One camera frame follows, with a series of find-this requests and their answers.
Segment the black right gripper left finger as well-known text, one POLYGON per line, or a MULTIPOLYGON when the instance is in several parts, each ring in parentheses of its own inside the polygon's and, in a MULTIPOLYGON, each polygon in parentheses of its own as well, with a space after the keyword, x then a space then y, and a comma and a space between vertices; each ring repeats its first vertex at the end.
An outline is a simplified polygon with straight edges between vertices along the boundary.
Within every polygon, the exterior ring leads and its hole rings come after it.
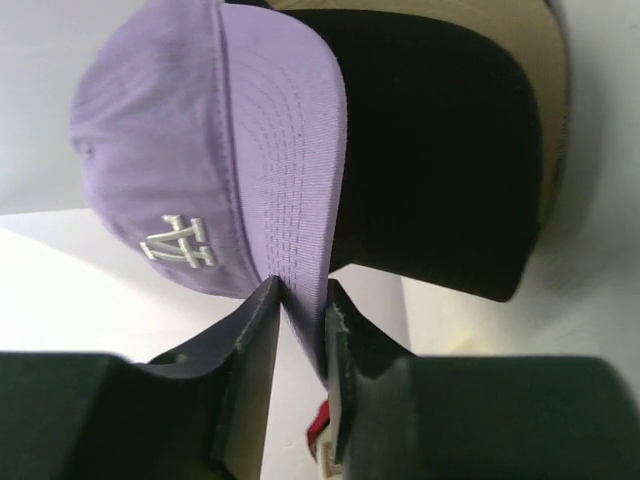
POLYGON ((280 283, 148 363, 111 354, 1 357, 5 479, 256 479, 280 283))

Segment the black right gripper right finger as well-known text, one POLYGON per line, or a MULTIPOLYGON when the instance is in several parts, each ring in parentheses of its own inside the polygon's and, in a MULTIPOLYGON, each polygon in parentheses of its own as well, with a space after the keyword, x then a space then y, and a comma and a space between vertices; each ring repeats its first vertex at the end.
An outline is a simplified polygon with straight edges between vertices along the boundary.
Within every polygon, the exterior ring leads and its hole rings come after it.
POLYGON ((639 475, 639 409, 602 359, 419 356, 337 281, 325 325, 333 455, 347 479, 639 475))

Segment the black baseball cap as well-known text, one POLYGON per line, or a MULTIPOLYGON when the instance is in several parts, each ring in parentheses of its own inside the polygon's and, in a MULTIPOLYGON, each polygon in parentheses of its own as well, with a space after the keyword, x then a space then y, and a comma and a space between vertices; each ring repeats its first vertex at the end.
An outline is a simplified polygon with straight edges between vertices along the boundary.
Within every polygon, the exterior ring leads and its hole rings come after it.
POLYGON ((356 264, 514 295, 539 231, 542 117, 521 63, 465 16, 518 7, 212 8, 237 294, 277 276, 283 303, 315 315, 356 264))

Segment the purple baseball cap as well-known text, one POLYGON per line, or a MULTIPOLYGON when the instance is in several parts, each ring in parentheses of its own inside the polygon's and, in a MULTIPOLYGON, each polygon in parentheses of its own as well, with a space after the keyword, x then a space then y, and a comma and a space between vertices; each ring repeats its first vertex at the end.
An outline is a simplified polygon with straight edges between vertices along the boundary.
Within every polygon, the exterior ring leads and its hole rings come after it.
POLYGON ((325 40, 223 1, 148 1, 109 37, 71 103, 86 201, 186 288, 245 299, 266 279, 320 379, 347 146, 325 40))

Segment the beige baseball cap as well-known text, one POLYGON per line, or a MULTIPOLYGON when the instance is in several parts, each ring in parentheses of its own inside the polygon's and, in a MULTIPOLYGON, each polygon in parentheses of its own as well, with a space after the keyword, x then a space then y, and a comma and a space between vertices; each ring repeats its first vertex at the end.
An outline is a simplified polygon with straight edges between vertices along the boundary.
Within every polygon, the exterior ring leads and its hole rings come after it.
POLYGON ((524 70, 538 106, 542 132, 542 180, 538 220, 551 209, 562 157, 568 110, 569 64, 566 43, 545 1, 405 0, 269 1, 278 10, 377 10, 419 15, 479 33, 507 50, 524 70))

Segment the red baseball cap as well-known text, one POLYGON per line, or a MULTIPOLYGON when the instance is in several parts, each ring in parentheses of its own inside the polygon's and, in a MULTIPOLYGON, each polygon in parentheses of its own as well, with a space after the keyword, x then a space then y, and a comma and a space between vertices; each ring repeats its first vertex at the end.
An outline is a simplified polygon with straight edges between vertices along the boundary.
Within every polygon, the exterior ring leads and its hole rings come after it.
POLYGON ((314 453, 315 445, 322 432, 326 430, 330 424, 330 406, 329 401, 325 400, 319 406, 316 416, 306 430, 306 440, 309 450, 314 453))

